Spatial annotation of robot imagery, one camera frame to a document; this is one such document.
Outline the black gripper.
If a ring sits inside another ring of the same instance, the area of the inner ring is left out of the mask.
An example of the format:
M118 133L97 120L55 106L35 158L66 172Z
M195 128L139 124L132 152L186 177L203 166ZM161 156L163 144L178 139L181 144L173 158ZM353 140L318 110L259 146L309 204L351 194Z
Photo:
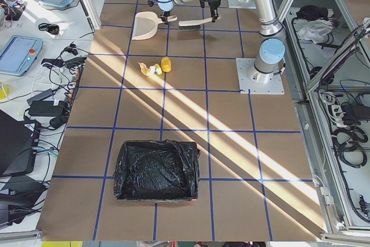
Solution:
M164 24L168 24L168 18L171 15L171 10L174 7L173 0L147 0L147 4L153 7L155 4L161 9L160 19Z
M221 0L199 0L200 7L202 9L205 8L205 4L208 4L210 7L210 15L212 18L212 22L215 23L216 20L219 18L218 14L218 7L221 5Z

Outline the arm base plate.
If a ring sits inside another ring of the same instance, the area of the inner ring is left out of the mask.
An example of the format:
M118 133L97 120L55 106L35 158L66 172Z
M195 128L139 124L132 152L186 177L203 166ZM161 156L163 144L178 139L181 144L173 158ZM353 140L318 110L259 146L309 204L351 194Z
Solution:
M254 0L228 0L228 7L234 9L256 9Z
M241 94L283 95L285 93L278 66L271 73L261 73L254 67L254 58L237 58L239 91Z

